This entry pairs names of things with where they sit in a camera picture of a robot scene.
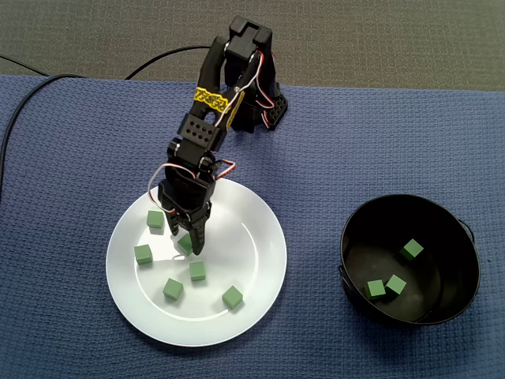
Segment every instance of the power cord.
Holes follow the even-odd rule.
[[[31,67],[31,66],[27,65],[26,63],[19,62],[19,61],[17,61],[14,58],[8,57],[7,55],[0,54],[0,58],[5,59],[6,61],[9,61],[9,62],[12,62],[12,63],[16,63],[17,65],[22,66],[25,69],[29,69],[29,70],[33,71],[34,73],[38,73],[39,75],[42,75],[43,77],[48,77],[49,76],[48,73],[44,73],[43,71],[40,71],[39,69]]]
[[[37,85],[34,89],[32,89],[19,103],[16,110],[14,111],[12,117],[10,118],[9,125],[7,125],[6,133],[3,136],[2,148],[0,149],[0,200],[2,199],[2,183],[3,183],[3,172],[4,165],[6,162],[6,152],[7,152],[7,142],[9,141],[10,132],[14,127],[14,123],[16,122],[17,116],[19,116],[21,110],[24,105],[35,95],[39,90],[47,86],[49,83],[53,81],[57,81],[58,79],[62,79],[64,77],[82,77],[80,75],[73,75],[71,73],[64,73],[62,75],[55,75],[53,77],[49,77],[39,85]]]
[[[138,69],[136,69],[135,71],[133,71],[130,75],[128,75],[125,80],[127,80],[127,81],[130,80],[132,77],[134,77],[135,75],[137,75],[140,71],[142,71],[146,67],[150,66],[152,63],[160,60],[161,58],[167,57],[167,56],[172,55],[172,54],[180,53],[182,51],[196,50],[196,49],[208,49],[208,48],[210,48],[210,46],[192,45],[192,46],[186,46],[186,47],[179,47],[178,49],[173,49],[173,50],[167,51],[167,52],[162,53],[160,55],[157,55],[153,59],[145,62],[142,66],[140,66]],[[5,59],[7,61],[10,61],[12,63],[16,63],[17,65],[22,66],[25,69],[30,69],[34,73],[38,73],[38,74],[43,75],[45,77],[49,77],[49,74],[44,73],[43,71],[41,71],[39,69],[36,69],[36,68],[33,68],[33,67],[31,67],[31,66],[29,66],[27,64],[19,62],[19,61],[17,61],[14,58],[8,57],[8,56],[3,55],[3,54],[0,54],[0,58],[3,58],[3,59]],[[53,81],[57,81],[58,79],[62,79],[64,77],[79,77],[79,78],[83,78],[80,75],[73,75],[73,74],[70,74],[70,73],[69,74],[54,75],[53,77],[49,77],[48,79],[46,79],[45,81],[43,81],[42,83],[40,83],[39,85],[37,85],[34,89],[32,89],[21,100],[21,102],[17,106],[16,110],[14,111],[12,117],[10,118],[9,125],[7,126],[6,132],[5,132],[4,136],[3,136],[2,148],[0,148],[0,200],[2,199],[2,183],[3,183],[4,166],[5,166],[5,162],[6,162],[7,142],[9,141],[10,132],[12,131],[12,129],[14,127],[14,123],[17,120],[17,116],[19,116],[19,114],[20,114],[21,110],[23,109],[24,105],[26,105],[26,103],[32,98],[32,96],[34,96],[40,89],[44,88],[49,83],[52,83]]]
[[[160,55],[154,57],[153,59],[151,59],[150,61],[145,62],[141,67],[139,67],[138,69],[133,71],[130,75],[128,75],[125,78],[125,80],[129,81],[132,77],[137,75],[140,71],[145,69],[147,66],[150,66],[154,62],[160,60],[161,58],[165,58],[169,55],[172,55],[175,53],[180,53],[182,51],[196,50],[196,49],[210,49],[210,48],[211,48],[210,46],[205,46],[205,45],[193,45],[193,46],[179,47],[178,49],[173,49],[173,50],[167,51],[166,53],[160,54]]]

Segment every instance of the yellow sticker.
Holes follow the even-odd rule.
[[[205,88],[196,87],[195,100],[201,103],[206,103],[210,108],[216,109],[218,112],[223,113],[228,105],[228,99],[222,97],[218,93],[212,93]]]
[[[242,102],[242,99],[244,99],[245,91],[242,91],[240,96],[238,97],[237,105],[235,108],[231,111],[230,117],[228,118],[228,122],[226,123],[226,131],[230,131],[230,126],[231,123],[234,120],[235,115],[237,114],[238,108],[240,107],[240,103]]]

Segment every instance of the white ceramic plate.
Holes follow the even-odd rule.
[[[157,189],[153,189],[156,198]],[[250,189],[220,179],[212,196],[205,246],[197,257],[177,250],[186,234],[173,237],[149,230],[148,210],[156,206],[144,194],[126,210],[107,249],[107,282],[126,319],[155,340],[202,347],[230,340],[257,323],[274,303],[286,273],[286,241],[273,211]],[[134,246],[148,244],[153,262],[138,265]],[[192,282],[189,263],[203,261],[207,279]],[[184,285],[175,302],[163,294],[172,278]],[[228,310],[223,293],[234,285],[244,301]]]

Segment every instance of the white wire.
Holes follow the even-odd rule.
[[[261,119],[263,120],[263,123],[267,127],[267,129],[270,129],[270,122],[268,122],[267,116],[265,115],[265,112],[261,114]]]
[[[214,126],[218,126],[219,123],[221,122],[221,120],[223,120],[223,117],[224,115],[227,113],[227,111],[230,109],[230,107],[233,105],[233,103],[235,102],[235,100],[237,99],[238,95],[240,95],[240,93],[242,91],[244,91],[245,89],[247,89],[254,81],[255,79],[258,77],[258,75],[260,74],[260,71],[261,71],[261,65],[263,65],[263,55],[260,54],[260,64],[258,65],[258,70],[256,71],[256,74],[254,75],[254,77],[252,77],[251,81],[245,85],[244,87],[240,88],[237,93],[235,94],[234,98],[228,103],[228,105],[226,106],[226,108],[224,108],[224,111],[222,112],[221,114],[221,117],[219,117],[218,121],[216,124],[214,124]]]
[[[158,175],[158,173],[159,173],[159,172],[162,170],[162,168],[164,168],[164,167],[176,167],[176,168],[181,168],[182,170],[188,171],[188,172],[192,175],[193,179],[196,179],[196,176],[195,176],[195,174],[194,174],[191,170],[187,169],[186,167],[183,167],[183,166],[181,166],[180,164],[174,164],[174,163],[164,163],[164,164],[162,164],[161,166],[159,166],[159,167],[158,167],[158,170],[156,170],[156,171],[155,171],[155,173],[151,176],[151,180],[149,181],[149,184],[148,184],[148,195],[149,195],[149,199],[151,199],[151,202],[152,202],[153,204],[155,204],[155,205],[156,205],[158,208],[160,208],[161,210],[163,210],[163,211],[165,211],[165,212],[168,212],[168,213],[173,213],[173,212],[175,211],[175,208],[174,208],[174,209],[172,209],[172,210],[170,210],[170,211],[169,211],[169,210],[167,210],[167,209],[165,209],[163,206],[159,205],[159,204],[155,201],[154,197],[151,195],[151,189],[152,189],[151,187],[152,187],[152,183],[155,181],[156,176]]]
[[[261,86],[260,86],[260,76],[259,76],[259,75],[256,77],[256,84],[257,84],[257,86],[258,86],[258,89],[259,89],[259,90],[260,90],[260,92],[261,92],[261,95],[263,95],[263,97],[264,97],[265,99],[267,99],[267,100],[268,100],[268,102],[270,103],[270,107],[269,107],[269,106],[264,105],[264,104],[263,104],[263,103],[261,103],[259,100],[256,100],[256,102],[257,102],[259,105],[261,105],[263,108],[266,108],[266,109],[271,109],[271,108],[273,108],[273,107],[275,106],[275,103],[274,103],[274,102],[270,99],[270,97],[268,97],[268,95],[267,95],[267,94],[263,91],[263,89],[261,89]]]

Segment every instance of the blue fabric mat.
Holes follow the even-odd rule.
[[[42,79],[0,77],[0,133]],[[177,348],[118,312],[105,256],[189,109],[194,84],[63,79],[21,113],[0,203],[0,376],[498,378],[505,371],[505,93],[284,87],[275,133],[231,133],[232,180],[274,210],[288,245],[278,301],[235,340]],[[338,278],[350,213],[414,193],[473,227],[481,289],[444,325],[395,330]]]

